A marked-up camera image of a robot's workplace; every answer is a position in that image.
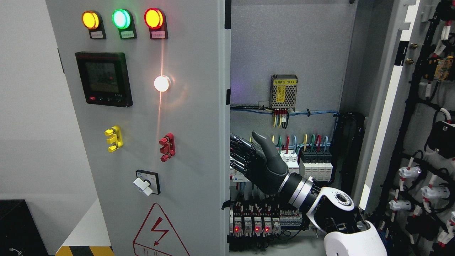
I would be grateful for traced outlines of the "grey black robot hand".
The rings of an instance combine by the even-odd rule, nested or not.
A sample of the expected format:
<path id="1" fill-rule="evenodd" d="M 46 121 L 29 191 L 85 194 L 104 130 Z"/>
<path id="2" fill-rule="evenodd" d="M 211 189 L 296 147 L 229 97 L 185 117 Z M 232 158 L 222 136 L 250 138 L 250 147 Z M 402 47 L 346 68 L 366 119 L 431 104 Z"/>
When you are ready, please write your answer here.
<path id="1" fill-rule="evenodd" d="M 286 163 L 281 159 L 271 139 L 253 131 L 257 144 L 230 134 L 230 166 L 244 174 L 263 193 L 289 193 L 299 180 L 291 178 Z"/>

